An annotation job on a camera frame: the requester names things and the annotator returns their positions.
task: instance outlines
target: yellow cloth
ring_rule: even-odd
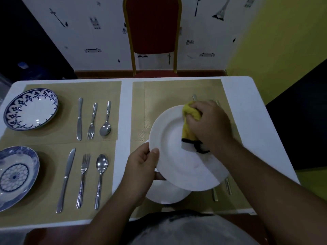
[[[201,154],[208,153],[209,151],[203,151],[201,149],[202,142],[194,135],[193,132],[190,131],[188,124],[186,123],[186,115],[190,114],[193,116],[195,120],[201,119],[201,113],[193,108],[190,107],[191,104],[193,104],[194,101],[187,103],[185,106],[183,106],[183,117],[184,117],[184,125],[183,125],[183,131],[182,131],[182,142],[185,143],[192,143],[194,144],[194,148],[197,150],[197,152]]]

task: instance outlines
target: red chair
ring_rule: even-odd
[[[135,77],[178,77],[177,47],[182,14],[181,0],[124,0],[123,10]],[[147,70],[136,75],[137,54],[174,52],[174,72]]]

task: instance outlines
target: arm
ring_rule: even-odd
[[[215,102],[193,107],[203,115],[200,121],[187,116],[190,130],[228,169],[268,229],[287,244],[325,243],[327,203],[234,140],[230,121]]]
[[[159,150],[155,148],[149,152],[149,143],[141,145],[129,156],[117,190],[74,244],[118,244],[132,212],[142,204],[153,180],[164,180],[154,171],[158,159]]]

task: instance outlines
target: left hand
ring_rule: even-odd
[[[165,180],[154,169],[159,160],[159,149],[149,152],[149,143],[142,144],[132,152],[127,160],[123,179],[117,190],[136,207],[142,204],[153,180]]]

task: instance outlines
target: blue patterned bowl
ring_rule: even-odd
[[[58,110],[57,95],[46,88],[28,90],[6,107],[3,119],[8,128],[27,131],[47,123]]]
[[[0,151],[0,212],[27,194],[39,168],[39,157],[31,148],[14,146]]]

